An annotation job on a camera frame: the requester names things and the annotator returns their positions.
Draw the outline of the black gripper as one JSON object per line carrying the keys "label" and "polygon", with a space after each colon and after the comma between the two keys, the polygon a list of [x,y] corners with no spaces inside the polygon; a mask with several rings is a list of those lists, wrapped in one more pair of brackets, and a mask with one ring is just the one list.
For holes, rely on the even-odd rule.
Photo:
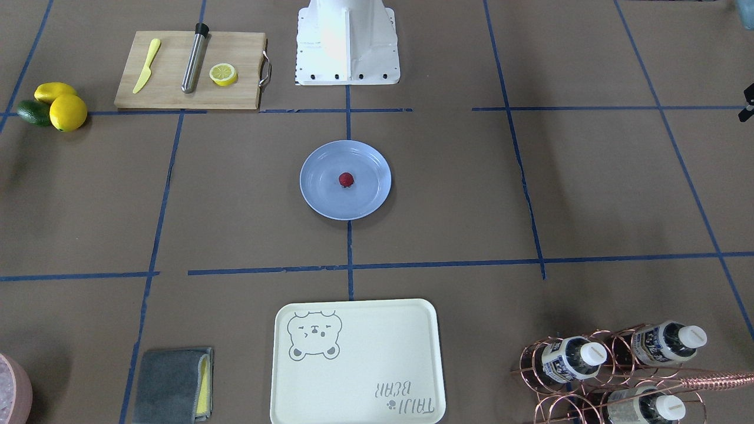
{"label": "black gripper", "polygon": [[754,115],[754,83],[743,90],[746,105],[739,112],[739,121],[746,122]]}

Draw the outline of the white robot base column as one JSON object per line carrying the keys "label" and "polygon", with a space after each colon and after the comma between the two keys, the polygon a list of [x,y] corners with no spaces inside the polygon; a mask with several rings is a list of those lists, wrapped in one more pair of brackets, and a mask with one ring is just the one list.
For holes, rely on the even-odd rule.
{"label": "white robot base column", "polygon": [[310,1],[298,11],[295,84],[398,84],[394,10],[382,1]]}

